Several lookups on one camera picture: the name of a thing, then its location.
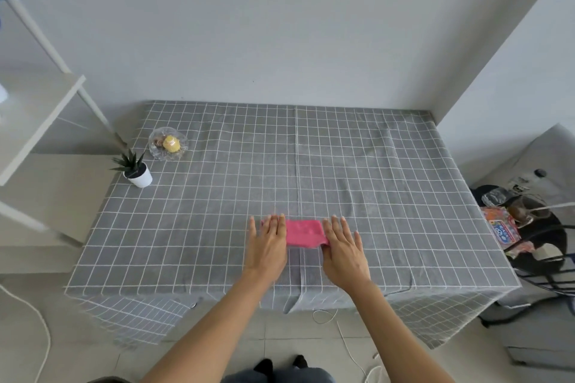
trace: pink fabric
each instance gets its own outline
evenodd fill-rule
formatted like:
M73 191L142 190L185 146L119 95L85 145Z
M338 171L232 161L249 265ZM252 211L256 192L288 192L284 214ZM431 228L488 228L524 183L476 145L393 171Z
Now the pink fabric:
M307 249L314 249L322 244L329 245L323 226L318 220L286 220L286 229L288 245Z

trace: yellow object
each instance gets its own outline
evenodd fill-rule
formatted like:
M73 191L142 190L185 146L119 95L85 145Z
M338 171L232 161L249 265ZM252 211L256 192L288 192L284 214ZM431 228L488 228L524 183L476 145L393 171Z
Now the yellow object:
M179 150L179 141L172 135L168 135L162 145L170 153L175 153Z

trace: wall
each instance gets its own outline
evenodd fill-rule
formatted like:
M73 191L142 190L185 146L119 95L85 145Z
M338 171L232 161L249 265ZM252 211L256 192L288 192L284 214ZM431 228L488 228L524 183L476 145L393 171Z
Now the wall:
M469 183L575 120L575 0L538 0L442 119Z
M129 137L147 99L429 109L508 0L23 0ZM0 4L0 64L46 66ZM64 117L97 128L79 100ZM44 152L105 153L57 121Z

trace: gray checkered tablecloth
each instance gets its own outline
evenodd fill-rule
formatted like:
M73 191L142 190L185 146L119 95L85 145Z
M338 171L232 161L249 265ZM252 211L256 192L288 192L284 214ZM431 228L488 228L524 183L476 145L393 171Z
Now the gray checkered tablecloth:
M147 188L115 177L66 288L124 342L157 343L199 299L223 297L249 215L345 215L372 279L430 346L519 285L428 112L155 101L135 150L163 126L189 151L147 152ZM261 306L353 307L320 254L290 248Z

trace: jeans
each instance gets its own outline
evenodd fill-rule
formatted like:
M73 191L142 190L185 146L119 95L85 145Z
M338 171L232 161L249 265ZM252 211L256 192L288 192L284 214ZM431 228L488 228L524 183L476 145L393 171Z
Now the jeans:
M327 371L321 368L298 368L274 371L276 383L335 383ZM267 383L267 377L253 369L246 369L236 374L224 377L221 383Z

